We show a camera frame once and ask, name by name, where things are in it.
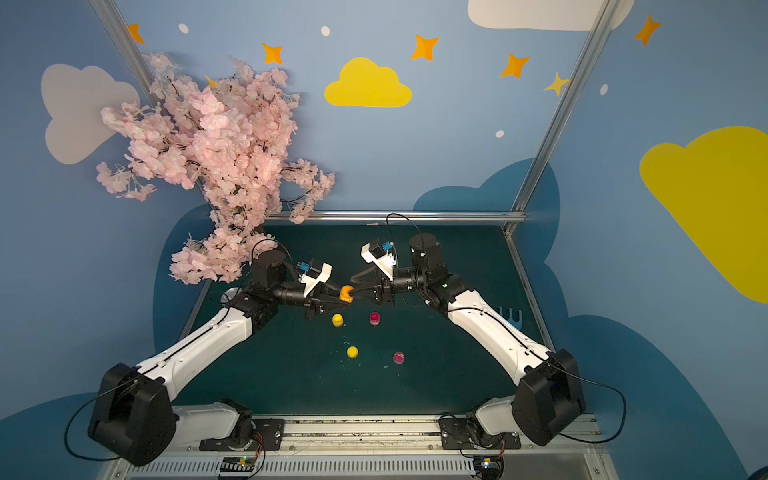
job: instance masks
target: orange star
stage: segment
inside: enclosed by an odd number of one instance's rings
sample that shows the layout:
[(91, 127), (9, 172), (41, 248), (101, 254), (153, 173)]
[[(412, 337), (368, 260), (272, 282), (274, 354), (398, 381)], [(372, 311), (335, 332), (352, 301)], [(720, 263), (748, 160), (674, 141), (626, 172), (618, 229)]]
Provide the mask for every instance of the orange star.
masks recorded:
[(264, 51), (266, 52), (266, 60), (264, 61), (265, 64), (272, 62), (279, 63), (281, 65), (283, 64), (283, 61), (280, 59), (280, 50), (283, 50), (283, 47), (272, 48), (267, 46), (266, 43), (263, 43), (262, 45), (264, 45)]
[(505, 68), (502, 72), (502, 77), (506, 77), (507, 75), (514, 75), (515, 77), (520, 78), (520, 75), (523, 74), (523, 65), (525, 65), (525, 62), (530, 59), (531, 57), (517, 58), (514, 55), (509, 55), (509, 64), (507, 65), (507, 68)]
[(657, 28), (659, 28), (662, 24), (656, 23), (653, 20), (650, 19), (650, 15), (648, 15), (648, 20), (645, 21), (645, 25), (643, 26), (643, 29), (640, 30), (640, 33), (637, 34), (637, 37), (635, 37), (635, 40), (642, 40), (643, 46), (648, 45), (648, 40), (650, 40), (650, 36), (654, 34)]
[(139, 24), (138, 23), (134, 23), (133, 25), (129, 25), (128, 26), (128, 31), (131, 33), (131, 37), (133, 37), (135, 41), (137, 41), (137, 42), (139, 42), (139, 43), (141, 43), (143, 45), (146, 45), (144, 43), (144, 39), (141, 37), (141, 35), (139, 35)]
[(411, 60), (416, 60), (417, 58), (426, 58), (427, 60), (432, 61), (432, 49), (435, 47), (435, 44), (438, 40), (439, 38), (432, 38), (427, 40), (426, 38), (421, 38), (417, 35), (416, 51), (413, 52)]

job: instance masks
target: wire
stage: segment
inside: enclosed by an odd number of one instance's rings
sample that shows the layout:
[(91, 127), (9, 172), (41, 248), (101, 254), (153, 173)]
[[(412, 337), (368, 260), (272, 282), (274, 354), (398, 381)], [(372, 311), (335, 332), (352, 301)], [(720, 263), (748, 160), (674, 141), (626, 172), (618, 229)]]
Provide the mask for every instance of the wire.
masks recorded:
[(256, 247), (259, 245), (259, 243), (267, 242), (267, 241), (277, 243), (278, 247), (282, 247), (283, 251), (286, 253), (286, 255), (288, 255), (288, 258), (290, 258), (290, 261), (293, 262), (293, 257), (291, 256), (290, 252), (288, 251), (288, 248), (285, 245), (283, 245), (282, 243), (280, 243), (279, 241), (277, 241), (277, 240), (275, 240), (273, 238), (263, 238), (263, 239), (259, 240), (258, 242), (256, 242), (256, 245), (253, 245), (253, 248), (250, 249), (250, 261), (251, 262), (253, 262), (253, 252), (256, 251)]
[(617, 438), (617, 437), (618, 437), (618, 436), (621, 434), (621, 431), (622, 431), (622, 430), (624, 430), (624, 423), (627, 421), (627, 397), (625, 397), (625, 396), (624, 396), (624, 394), (621, 392), (621, 390), (617, 389), (616, 387), (613, 387), (613, 386), (610, 386), (610, 385), (606, 385), (605, 383), (595, 382), (595, 381), (593, 381), (593, 380), (587, 380), (587, 379), (585, 379), (585, 378), (581, 378), (581, 377), (580, 377), (580, 376), (578, 376), (578, 375), (574, 375), (573, 373), (570, 373), (570, 372), (566, 372), (565, 370), (563, 370), (563, 369), (562, 369), (562, 368), (560, 368), (559, 366), (557, 366), (557, 365), (555, 365), (554, 363), (550, 362), (550, 361), (549, 361), (549, 359), (542, 359), (542, 358), (541, 358), (541, 357), (540, 357), (540, 356), (539, 356), (539, 355), (538, 355), (536, 352), (534, 352), (534, 351), (533, 351), (533, 349), (530, 349), (530, 348), (528, 348), (528, 347), (527, 347), (527, 346), (526, 346), (526, 345), (525, 345), (525, 344), (522, 342), (522, 340), (520, 340), (520, 339), (518, 338), (518, 336), (517, 336), (517, 335), (515, 335), (515, 333), (514, 333), (514, 332), (512, 332), (512, 330), (511, 330), (511, 326), (510, 326), (508, 323), (506, 323), (506, 322), (502, 322), (501, 320), (499, 320), (499, 319), (498, 319), (498, 318), (496, 318), (495, 316), (488, 314), (488, 311), (487, 311), (487, 310), (484, 310), (484, 309), (478, 308), (478, 307), (476, 307), (476, 306), (460, 306), (460, 307), (458, 307), (458, 308), (450, 309), (450, 310), (448, 310), (446, 313), (455, 312), (456, 310), (478, 310), (478, 311), (479, 311), (481, 314), (483, 314), (483, 313), (484, 313), (484, 314), (487, 314), (487, 315), (488, 315), (488, 316), (490, 316), (492, 319), (496, 320), (496, 322), (500, 323), (500, 324), (501, 324), (501, 325), (502, 325), (502, 326), (503, 326), (503, 327), (504, 327), (504, 328), (505, 328), (505, 329), (506, 329), (506, 330), (509, 332), (509, 334), (510, 334), (510, 335), (512, 335), (512, 337), (513, 337), (515, 340), (517, 340), (517, 341), (518, 341), (518, 343), (520, 343), (520, 345), (521, 345), (523, 348), (525, 348), (527, 351), (529, 351), (529, 352), (530, 352), (530, 353), (531, 353), (533, 356), (535, 356), (537, 359), (541, 360), (542, 362), (546, 363), (547, 365), (551, 366), (552, 368), (554, 368), (554, 369), (556, 369), (556, 370), (559, 370), (559, 371), (563, 372), (565, 375), (568, 375), (568, 376), (571, 376), (571, 377), (573, 377), (573, 378), (575, 378), (575, 379), (581, 380), (582, 382), (591, 383), (592, 385), (601, 386), (601, 387), (603, 387), (603, 388), (606, 388), (606, 389), (611, 389), (611, 390), (613, 390), (614, 392), (618, 393), (618, 394), (619, 394), (619, 396), (621, 396), (621, 408), (622, 408), (622, 412), (621, 412), (621, 423), (619, 424), (619, 428), (618, 428), (618, 430), (616, 431), (616, 433), (614, 433), (614, 434), (613, 434), (611, 437), (609, 437), (609, 438), (607, 438), (607, 439), (605, 439), (605, 440), (582, 440), (582, 439), (576, 439), (576, 438), (574, 438), (574, 437), (571, 437), (571, 436), (569, 436), (569, 435), (565, 435), (564, 433), (560, 433), (560, 434), (559, 434), (560, 436), (564, 436), (566, 439), (575, 440), (576, 442), (581, 442), (581, 443), (591, 443), (591, 444), (598, 444), (598, 443), (608, 443), (608, 442), (610, 442), (611, 440), (614, 440), (614, 439), (616, 439), (616, 438)]
[(111, 388), (105, 392), (99, 393), (94, 398), (84, 403), (79, 409), (77, 409), (75, 413), (72, 414), (72, 417), (70, 417), (69, 422), (67, 422), (67, 426), (64, 427), (64, 448), (67, 449), (67, 453), (69, 455), (72, 455), (75, 458), (80, 458), (82, 460), (89, 460), (91, 462), (111, 462), (112, 460), (118, 460), (120, 458), (120, 456), (110, 457), (110, 458), (93, 458), (93, 457), (88, 457), (86, 455), (80, 455), (78, 453), (73, 452), (72, 448), (70, 448), (69, 446), (69, 428), (72, 426), (72, 422), (74, 421), (74, 418), (78, 416), (78, 413), (82, 412), (85, 407), (91, 404), (91, 402), (107, 395), (108, 393), (114, 392), (115, 390), (119, 389), (122, 386), (126, 386), (129, 383), (136, 383), (136, 382), (138, 382), (138, 380), (136, 379), (128, 380), (127, 382), (123, 382), (114, 388)]
[(264, 463), (266, 463), (266, 448), (264, 448), (264, 439), (261, 436), (260, 433), (257, 433), (258, 438), (253, 437), (254, 440), (259, 442), (259, 450), (256, 453), (256, 458), (253, 460), (253, 467), (256, 468), (256, 461), (259, 459), (259, 453), (264, 452), (264, 455), (261, 459), (261, 465), (259, 465), (259, 468), (257, 470), (254, 470), (252, 474), (250, 474), (249, 477), (247, 477), (245, 480), (250, 480), (253, 478), (257, 473), (261, 472), (261, 469), (264, 468)]
[(413, 225), (414, 227), (416, 227), (416, 230), (419, 232), (419, 235), (421, 235), (421, 234), (422, 234), (422, 231), (419, 229), (419, 226), (418, 226), (418, 225), (416, 225), (415, 223), (413, 223), (413, 220), (411, 220), (410, 218), (406, 217), (406, 216), (405, 216), (405, 215), (403, 215), (403, 214), (396, 214), (396, 213), (394, 213), (394, 212), (392, 212), (391, 214), (387, 214), (387, 216), (386, 216), (386, 219), (385, 219), (385, 221), (386, 221), (386, 227), (387, 227), (387, 228), (389, 228), (389, 218), (390, 218), (392, 215), (397, 215), (398, 217), (403, 217), (403, 218), (405, 218), (407, 221), (411, 222), (411, 225)]

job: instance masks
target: yellow star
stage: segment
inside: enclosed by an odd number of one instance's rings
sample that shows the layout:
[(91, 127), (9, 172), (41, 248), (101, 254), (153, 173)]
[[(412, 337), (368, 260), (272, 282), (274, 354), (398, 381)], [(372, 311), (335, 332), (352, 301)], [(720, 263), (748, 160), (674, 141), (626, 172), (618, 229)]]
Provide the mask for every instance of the yellow star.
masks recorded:
[(650, 15), (648, 15), (648, 20), (645, 21), (645, 25), (643, 26), (643, 29), (640, 30), (640, 33), (637, 34), (637, 37), (635, 37), (635, 40), (642, 40), (643, 46), (648, 45), (648, 40), (650, 40), (650, 36), (654, 34), (657, 28), (661, 26), (661, 23), (656, 23), (653, 20), (650, 19)]
[(520, 75), (523, 74), (523, 65), (530, 59), (531, 57), (517, 58), (514, 55), (509, 55), (509, 63), (507, 64), (507, 68), (502, 72), (502, 77), (514, 75), (515, 77), (520, 78)]
[(563, 88), (563, 85), (567, 84), (569, 81), (571, 81), (570, 78), (566, 78), (565, 80), (560, 78), (560, 72), (556, 72), (554, 74), (554, 83), (544, 89), (544, 91), (547, 90), (554, 90), (556, 94), (558, 94), (558, 97), (560, 96), (560, 90)]
[(144, 43), (144, 39), (141, 37), (141, 35), (139, 35), (139, 24), (138, 23), (134, 23), (133, 25), (129, 25), (128, 26), (128, 31), (131, 33), (131, 37), (133, 37), (135, 41), (137, 41), (137, 42), (139, 42), (141, 44), (146, 45)]
[(264, 51), (266, 52), (266, 60), (264, 61), (265, 64), (272, 62), (279, 63), (281, 65), (283, 64), (283, 61), (280, 59), (280, 50), (283, 50), (283, 47), (272, 48), (267, 46), (266, 43), (263, 43), (262, 45), (264, 45)]
[(429, 61), (432, 61), (432, 49), (435, 47), (435, 44), (439, 38), (432, 38), (431, 40), (427, 40), (426, 38), (421, 38), (420, 36), (416, 36), (416, 51), (413, 52), (413, 56), (411, 57), (411, 60), (416, 60), (417, 58), (426, 58)]

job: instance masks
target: pink cherry blossom branch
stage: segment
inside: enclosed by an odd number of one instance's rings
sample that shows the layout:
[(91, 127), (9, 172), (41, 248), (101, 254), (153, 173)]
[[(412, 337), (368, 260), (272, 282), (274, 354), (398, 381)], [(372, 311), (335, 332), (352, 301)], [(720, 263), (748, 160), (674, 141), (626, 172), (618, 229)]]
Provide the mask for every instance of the pink cherry blossom branch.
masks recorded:
[[(155, 68), (151, 91), (163, 101), (154, 109), (137, 104), (104, 108), (104, 123), (131, 139), (126, 167), (112, 172), (102, 162), (97, 180), (119, 197), (140, 201), (154, 192), (139, 177), (160, 178), (185, 189), (197, 185), (211, 205), (216, 230), (206, 240), (186, 242), (173, 255), (170, 275), (185, 283), (202, 279), (231, 282), (256, 253), (274, 248), (259, 232), (265, 219), (283, 206), (290, 219), (302, 223), (335, 182), (317, 166), (299, 159), (288, 164), (287, 148), (296, 131), (292, 110), (298, 94), (282, 88), (288, 79), (277, 68), (254, 74), (242, 61), (231, 78), (217, 88), (200, 90), (192, 78), (179, 74), (165, 54), (148, 56)], [(281, 182), (305, 191), (294, 200), (280, 199)]]

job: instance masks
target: yellow bottle cap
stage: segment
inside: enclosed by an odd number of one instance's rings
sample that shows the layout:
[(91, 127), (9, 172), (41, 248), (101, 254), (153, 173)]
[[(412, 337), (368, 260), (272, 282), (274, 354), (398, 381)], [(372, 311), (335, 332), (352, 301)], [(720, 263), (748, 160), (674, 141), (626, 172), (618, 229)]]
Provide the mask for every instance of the yellow bottle cap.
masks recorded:
[(345, 285), (341, 287), (341, 294), (339, 294), (339, 300), (343, 300), (347, 303), (352, 303), (352, 300), (354, 299), (352, 298), (351, 295), (349, 295), (349, 292), (351, 292), (354, 289), (355, 287), (352, 285)]

